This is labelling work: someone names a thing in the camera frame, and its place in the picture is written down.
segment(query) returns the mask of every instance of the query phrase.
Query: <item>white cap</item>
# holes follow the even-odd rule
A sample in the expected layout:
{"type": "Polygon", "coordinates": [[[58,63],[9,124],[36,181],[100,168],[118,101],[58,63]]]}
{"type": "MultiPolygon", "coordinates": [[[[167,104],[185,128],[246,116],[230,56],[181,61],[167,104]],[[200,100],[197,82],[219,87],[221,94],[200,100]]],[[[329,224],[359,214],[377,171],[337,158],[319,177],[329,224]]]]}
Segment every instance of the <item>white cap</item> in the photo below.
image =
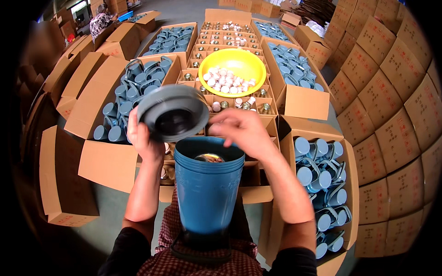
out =
{"type": "Polygon", "coordinates": [[[213,102],[213,104],[212,104],[212,110],[213,110],[214,112],[218,112],[218,111],[220,111],[220,110],[221,110],[221,105],[220,105],[220,103],[219,103],[219,102],[213,102]]]}

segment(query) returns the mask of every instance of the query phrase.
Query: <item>handle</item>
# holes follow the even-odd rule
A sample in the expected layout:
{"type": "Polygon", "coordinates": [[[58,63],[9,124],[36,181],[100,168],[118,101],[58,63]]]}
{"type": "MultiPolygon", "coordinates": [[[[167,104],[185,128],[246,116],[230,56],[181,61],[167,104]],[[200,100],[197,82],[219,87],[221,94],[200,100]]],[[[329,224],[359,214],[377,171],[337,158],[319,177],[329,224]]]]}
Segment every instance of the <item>handle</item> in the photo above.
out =
{"type": "Polygon", "coordinates": [[[290,74],[284,74],[284,78],[289,78],[296,86],[299,86],[299,83],[295,80],[295,78],[290,74]]]}

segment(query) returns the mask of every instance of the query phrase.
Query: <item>open cardboard box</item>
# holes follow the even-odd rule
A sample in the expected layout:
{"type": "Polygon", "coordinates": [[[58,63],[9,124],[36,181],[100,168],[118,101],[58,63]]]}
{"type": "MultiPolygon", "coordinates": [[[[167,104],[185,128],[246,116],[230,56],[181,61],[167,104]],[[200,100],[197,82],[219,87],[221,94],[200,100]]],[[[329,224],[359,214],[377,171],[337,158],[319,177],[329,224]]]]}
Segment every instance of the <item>open cardboard box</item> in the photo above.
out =
{"type": "MultiPolygon", "coordinates": [[[[156,33],[153,34],[152,38],[147,42],[146,46],[141,50],[140,55],[138,56],[138,58],[142,57],[143,54],[145,52],[149,51],[149,46],[153,44],[153,42],[156,40],[156,36],[164,29],[166,28],[173,28],[173,27],[188,27],[188,26],[192,26],[194,29],[192,31],[192,35],[191,38],[189,40],[189,44],[187,45],[187,50],[185,52],[174,52],[173,54],[176,54],[177,56],[179,56],[179,61],[181,62],[181,68],[185,68],[188,59],[190,58],[190,54],[193,48],[193,45],[195,44],[195,41],[198,37],[198,23],[196,22],[189,22],[189,23],[180,23],[180,24],[174,24],[174,25],[167,25],[167,26],[162,26],[158,31],[156,31],[156,33]]],[[[151,56],[162,56],[164,54],[156,54],[156,55],[151,55],[151,56]]]]}
{"type": "MultiPolygon", "coordinates": [[[[271,117],[261,117],[263,125],[279,145],[276,123],[271,117]]],[[[132,145],[111,144],[87,140],[81,154],[78,175],[103,186],[130,193],[136,178],[137,168],[142,159],[132,145]],[[114,165],[119,164],[118,173],[114,165]]],[[[165,160],[164,164],[174,165],[175,161],[165,160]]],[[[260,185],[260,170],[257,161],[245,161],[239,192],[244,204],[261,203],[273,200],[269,185],[260,185]]],[[[171,202],[173,186],[160,186],[160,201],[171,202]]]]}
{"type": "Polygon", "coordinates": [[[255,21],[263,22],[263,23],[273,23],[273,24],[278,25],[278,27],[281,29],[282,33],[283,33],[283,34],[289,39],[289,41],[290,41],[291,43],[296,44],[296,45],[299,46],[299,43],[293,38],[293,36],[292,36],[291,34],[289,34],[288,31],[286,31],[286,30],[282,27],[281,24],[278,24],[278,23],[275,23],[275,22],[271,22],[271,21],[267,21],[267,20],[263,20],[263,19],[252,18],[252,19],[251,19],[251,27],[252,27],[252,29],[254,30],[254,32],[255,32],[255,34],[256,34],[256,37],[259,39],[259,41],[261,41],[261,43],[263,42],[263,41],[262,41],[263,38],[268,38],[268,37],[263,36],[263,35],[259,32],[259,30],[258,30],[258,26],[255,24],[255,21]]]}
{"type": "MultiPolygon", "coordinates": [[[[172,59],[162,85],[175,83],[181,71],[179,57],[164,54],[172,59]]],[[[143,64],[150,60],[160,60],[160,56],[142,57],[143,64]]],[[[115,101],[115,88],[120,85],[120,78],[125,73],[128,61],[108,57],[84,88],[72,112],[66,121],[65,130],[83,139],[92,139],[95,128],[103,123],[103,107],[115,101]]]]}
{"type": "MultiPolygon", "coordinates": [[[[344,189],[347,192],[347,202],[345,205],[350,209],[352,214],[352,221],[341,226],[335,227],[330,231],[345,230],[344,244],[340,251],[336,253],[327,252],[324,257],[317,261],[318,275],[334,275],[339,269],[347,250],[349,250],[354,242],[358,232],[359,221],[359,190],[358,190],[358,175],[356,171],[356,161],[353,154],[353,148],[348,143],[342,134],[334,129],[331,125],[324,123],[317,123],[313,121],[304,120],[301,118],[293,118],[288,116],[279,116],[278,136],[280,139],[281,153],[290,164],[292,171],[296,174],[296,162],[294,153],[293,137],[301,136],[307,140],[315,138],[322,138],[327,142],[339,141],[343,148],[344,154],[338,158],[338,162],[345,161],[347,180],[344,189]]],[[[271,215],[271,225],[268,227],[268,242],[265,252],[266,263],[271,265],[276,258],[281,243],[282,229],[284,222],[281,219],[278,209],[278,203],[274,202],[271,215]]]]}
{"type": "Polygon", "coordinates": [[[330,89],[318,67],[307,56],[305,51],[300,46],[272,38],[263,38],[261,41],[261,47],[263,48],[264,55],[267,57],[267,65],[269,66],[272,77],[270,79],[270,85],[272,86],[273,94],[276,97],[276,106],[279,114],[292,117],[327,120],[330,89]],[[324,92],[294,85],[287,85],[268,46],[269,42],[278,43],[288,48],[292,47],[298,49],[301,52],[300,56],[307,57],[312,72],[316,74],[316,82],[324,88],[324,92]]]}

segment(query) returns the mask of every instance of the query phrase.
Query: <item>concrete floor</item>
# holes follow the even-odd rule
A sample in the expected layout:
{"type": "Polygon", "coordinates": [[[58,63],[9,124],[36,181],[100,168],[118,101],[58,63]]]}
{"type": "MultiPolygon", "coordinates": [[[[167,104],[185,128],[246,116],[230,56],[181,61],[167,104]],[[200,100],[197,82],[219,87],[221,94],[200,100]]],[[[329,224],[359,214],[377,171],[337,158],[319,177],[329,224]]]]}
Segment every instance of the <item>concrete floor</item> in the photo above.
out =
{"type": "MultiPolygon", "coordinates": [[[[140,13],[151,10],[160,11],[161,15],[156,18],[157,26],[197,22],[198,29],[200,29],[204,22],[204,12],[206,8],[230,9],[231,7],[219,7],[216,0],[143,0],[142,6],[135,12],[140,13]]],[[[253,14],[253,17],[273,22],[281,21],[280,19],[269,19],[260,14],[253,14]]],[[[152,35],[153,34],[150,34],[144,39],[135,56],[137,56],[141,49],[144,48],[147,41],[149,41],[152,35]]],[[[335,74],[328,67],[325,67],[322,70],[322,73],[327,83],[330,83],[335,77],[335,74]]],[[[64,123],[64,119],[61,118],[60,125],[63,126],[64,123]]],[[[331,105],[329,109],[327,123],[331,124],[333,127],[340,131],[339,124],[336,120],[335,111],[331,105]]],[[[112,251],[115,238],[121,230],[121,221],[123,219],[129,194],[110,189],[96,183],[93,184],[93,188],[96,194],[96,201],[99,208],[100,217],[83,227],[73,228],[72,230],[75,231],[85,241],[94,246],[97,250],[108,255],[112,251]]],[[[161,220],[163,218],[164,209],[168,205],[169,204],[166,203],[159,203],[158,214],[155,220],[152,254],[155,253],[154,248],[158,245],[158,234],[160,231],[161,220]]],[[[253,241],[255,243],[258,243],[259,227],[261,224],[262,215],[262,204],[245,204],[244,208],[250,227],[250,234],[253,238],[253,241]]],[[[357,261],[353,257],[353,252],[354,247],[347,253],[346,259],[344,260],[344,263],[337,275],[341,276],[350,274],[352,268],[355,266],[357,261]]],[[[267,270],[270,269],[270,267],[265,264],[265,259],[259,254],[258,260],[264,268],[266,268],[267,270]]]]}

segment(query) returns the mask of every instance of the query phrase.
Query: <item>yellow plastic bowl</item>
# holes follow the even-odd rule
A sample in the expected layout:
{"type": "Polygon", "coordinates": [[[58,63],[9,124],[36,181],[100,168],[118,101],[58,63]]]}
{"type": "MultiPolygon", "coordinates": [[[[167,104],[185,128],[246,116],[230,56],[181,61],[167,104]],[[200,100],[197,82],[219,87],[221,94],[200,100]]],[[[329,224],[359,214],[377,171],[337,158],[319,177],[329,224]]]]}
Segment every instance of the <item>yellow plastic bowl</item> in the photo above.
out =
{"type": "Polygon", "coordinates": [[[208,55],[200,64],[198,70],[199,81],[210,92],[227,98],[244,97],[257,91],[266,80],[266,67],[255,54],[242,49],[222,49],[208,55]],[[209,72],[209,68],[219,66],[232,70],[235,76],[245,80],[255,79],[255,86],[242,93],[231,94],[216,91],[211,88],[202,76],[209,72]]]}

